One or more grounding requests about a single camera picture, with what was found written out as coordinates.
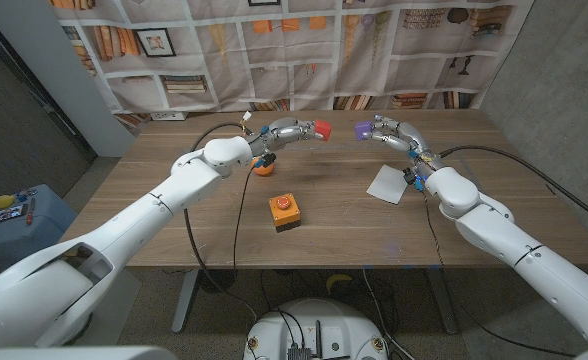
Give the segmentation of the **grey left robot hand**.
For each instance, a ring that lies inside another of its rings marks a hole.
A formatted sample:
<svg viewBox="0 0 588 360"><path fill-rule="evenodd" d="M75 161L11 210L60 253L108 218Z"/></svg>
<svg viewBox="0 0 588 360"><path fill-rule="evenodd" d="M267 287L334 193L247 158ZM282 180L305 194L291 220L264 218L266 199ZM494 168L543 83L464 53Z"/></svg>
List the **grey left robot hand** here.
<svg viewBox="0 0 588 360"><path fill-rule="evenodd" d="M261 136L266 151L274 152L286 144L300 140L324 140L325 136L316 131L315 121L303 121L285 117L272 122L266 134Z"/></svg>

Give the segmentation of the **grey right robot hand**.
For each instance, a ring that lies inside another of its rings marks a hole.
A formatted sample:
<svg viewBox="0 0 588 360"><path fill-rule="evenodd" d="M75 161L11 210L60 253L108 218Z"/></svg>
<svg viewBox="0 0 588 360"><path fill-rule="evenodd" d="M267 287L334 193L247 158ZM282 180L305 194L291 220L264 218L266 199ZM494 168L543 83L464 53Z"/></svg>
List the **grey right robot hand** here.
<svg viewBox="0 0 588 360"><path fill-rule="evenodd" d="M389 117L376 115L363 131L364 140L376 140L386 143L391 148L405 153L414 161L419 161L436 171L442 162L431 151L420 132L410 123L399 122Z"/></svg>

